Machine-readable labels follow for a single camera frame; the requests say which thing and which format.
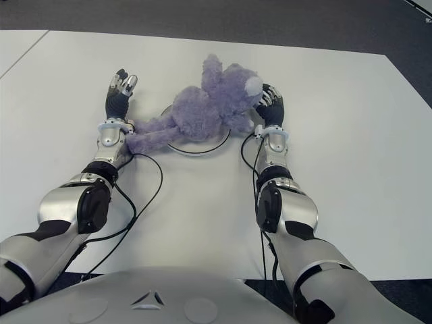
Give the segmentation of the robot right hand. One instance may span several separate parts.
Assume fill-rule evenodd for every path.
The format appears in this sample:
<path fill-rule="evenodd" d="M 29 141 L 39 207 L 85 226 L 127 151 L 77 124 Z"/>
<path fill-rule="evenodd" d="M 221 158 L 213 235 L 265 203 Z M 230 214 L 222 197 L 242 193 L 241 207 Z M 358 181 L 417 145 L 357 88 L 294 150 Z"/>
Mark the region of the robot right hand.
<path fill-rule="evenodd" d="M 276 87 L 263 84 L 263 95 L 255 105 L 255 110 L 263 119 L 266 127 L 282 127 L 285 113 L 284 101 Z"/>

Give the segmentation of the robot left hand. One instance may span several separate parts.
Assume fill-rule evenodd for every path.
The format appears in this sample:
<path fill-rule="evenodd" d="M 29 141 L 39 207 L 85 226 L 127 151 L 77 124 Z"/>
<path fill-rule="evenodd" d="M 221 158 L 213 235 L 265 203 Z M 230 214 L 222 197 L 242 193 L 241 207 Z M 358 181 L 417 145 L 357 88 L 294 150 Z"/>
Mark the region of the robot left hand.
<path fill-rule="evenodd" d="M 137 83 L 138 77 L 133 74 L 129 75 L 125 69 L 120 69 L 114 74 L 105 99 L 107 119 L 126 119 L 129 100 Z"/>

